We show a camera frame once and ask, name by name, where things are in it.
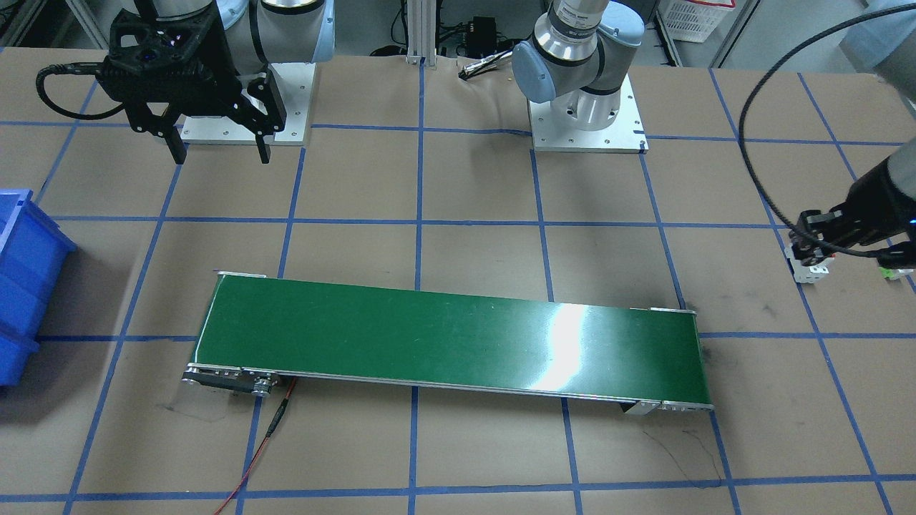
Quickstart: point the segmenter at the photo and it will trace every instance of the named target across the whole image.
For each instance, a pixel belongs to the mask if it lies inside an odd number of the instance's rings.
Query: white mounting plate
[[[574,129],[555,119],[551,103],[528,102],[534,149],[548,152],[638,153],[649,149],[629,75],[620,86],[620,110],[610,127]]]
[[[270,145],[299,147],[305,144],[305,131],[309,126],[311,92],[315,84],[315,64],[285,62],[270,65],[274,69],[280,97],[287,111],[283,132],[265,137]],[[255,106],[263,105],[254,100]],[[181,139],[202,145],[254,145],[255,135],[229,118],[188,117],[181,129]]]

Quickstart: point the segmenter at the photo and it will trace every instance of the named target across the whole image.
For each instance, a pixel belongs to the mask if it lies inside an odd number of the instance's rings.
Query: bolt
[[[269,379],[258,378],[255,381],[255,385],[251,388],[251,394],[255,397],[267,397],[270,395],[271,386]]]

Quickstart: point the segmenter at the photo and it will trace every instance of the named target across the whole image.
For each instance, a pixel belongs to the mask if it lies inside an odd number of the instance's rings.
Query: green conveyor belt
[[[712,409],[691,312],[236,275],[189,367]]]

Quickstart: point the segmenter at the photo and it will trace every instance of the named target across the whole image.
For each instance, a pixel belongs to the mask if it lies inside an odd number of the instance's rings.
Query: blue plastic bin
[[[67,254],[76,245],[31,202],[0,190],[0,385],[16,384]]]
[[[37,350],[33,340],[0,332],[0,386],[19,384],[28,355]]]

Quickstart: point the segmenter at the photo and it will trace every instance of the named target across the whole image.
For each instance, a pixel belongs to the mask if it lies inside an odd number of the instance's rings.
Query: white plastic crate
[[[735,0],[701,2],[700,0],[671,0],[665,10],[665,27],[672,38],[691,43],[703,43],[725,16],[735,8]]]

